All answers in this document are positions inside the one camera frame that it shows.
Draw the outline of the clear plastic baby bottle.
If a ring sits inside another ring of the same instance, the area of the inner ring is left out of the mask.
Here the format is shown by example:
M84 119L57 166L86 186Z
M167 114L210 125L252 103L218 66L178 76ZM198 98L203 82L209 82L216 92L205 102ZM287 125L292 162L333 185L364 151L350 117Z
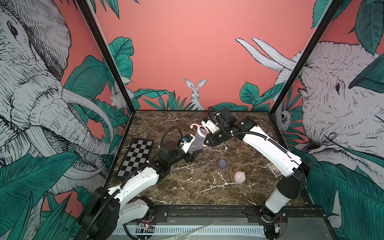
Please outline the clear plastic baby bottle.
M195 151L201 150L203 148L203 145L205 144L205 139L206 135L201 136L200 134L196 133L188 149L188 153L192 154Z

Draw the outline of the purple bottle collar with straw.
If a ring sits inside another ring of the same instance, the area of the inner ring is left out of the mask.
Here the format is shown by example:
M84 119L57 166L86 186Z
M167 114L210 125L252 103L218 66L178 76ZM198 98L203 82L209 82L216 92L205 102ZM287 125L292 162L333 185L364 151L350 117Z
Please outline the purple bottle collar with straw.
M218 159L217 166L220 170L226 170L229 167L229 162L226 159Z

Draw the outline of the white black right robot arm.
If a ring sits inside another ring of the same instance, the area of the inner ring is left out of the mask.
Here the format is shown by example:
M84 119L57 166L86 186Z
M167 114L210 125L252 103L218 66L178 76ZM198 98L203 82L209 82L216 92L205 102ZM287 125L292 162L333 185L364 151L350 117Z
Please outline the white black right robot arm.
M250 145L278 168L283 178L266 200L262 211L276 215L290 201L296 199L307 185L307 177L313 166L311 160L302 159L269 137L255 121L244 117L232 124L216 126L211 119L202 120L208 128L206 145L215 147L230 138L237 138Z

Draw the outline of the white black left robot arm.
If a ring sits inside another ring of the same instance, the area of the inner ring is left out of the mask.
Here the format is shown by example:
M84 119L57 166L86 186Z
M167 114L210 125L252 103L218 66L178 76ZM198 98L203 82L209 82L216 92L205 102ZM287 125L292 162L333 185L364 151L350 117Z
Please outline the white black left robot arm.
M187 142L167 141L150 162L130 174L120 185L96 189L78 217L80 230L77 240L106 240L116 227L132 220L143 219L150 204L134 198L149 187L163 180L171 167L184 160L191 162L202 152L206 144L197 140Z

